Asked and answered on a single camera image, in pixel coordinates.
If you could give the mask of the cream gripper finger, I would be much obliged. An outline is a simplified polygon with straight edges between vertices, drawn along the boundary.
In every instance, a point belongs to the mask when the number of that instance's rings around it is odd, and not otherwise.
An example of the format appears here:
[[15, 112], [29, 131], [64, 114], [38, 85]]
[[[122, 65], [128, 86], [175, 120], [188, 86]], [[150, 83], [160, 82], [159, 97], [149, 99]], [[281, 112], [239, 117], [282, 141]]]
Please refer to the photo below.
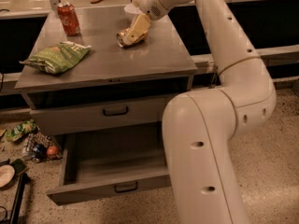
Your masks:
[[130, 30], [134, 34], [142, 35], [147, 32], [151, 25], [150, 16], [147, 14], [135, 15], [130, 25]]
[[141, 0], [133, 0], [133, 1], [132, 1], [132, 4], [133, 4], [135, 7], [140, 7]]

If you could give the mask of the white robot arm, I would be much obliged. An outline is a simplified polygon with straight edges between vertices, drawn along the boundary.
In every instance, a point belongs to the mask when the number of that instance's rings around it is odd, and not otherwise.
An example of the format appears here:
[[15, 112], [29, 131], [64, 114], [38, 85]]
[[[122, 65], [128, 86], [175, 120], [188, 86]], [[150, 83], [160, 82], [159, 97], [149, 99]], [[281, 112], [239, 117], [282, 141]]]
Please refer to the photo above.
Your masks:
[[140, 15], [120, 35], [123, 46], [143, 38], [152, 21], [193, 1], [220, 86], [174, 97], [162, 121], [164, 152], [180, 224], [249, 224], [228, 141], [262, 126], [276, 105], [276, 90], [224, 0], [135, 0]]

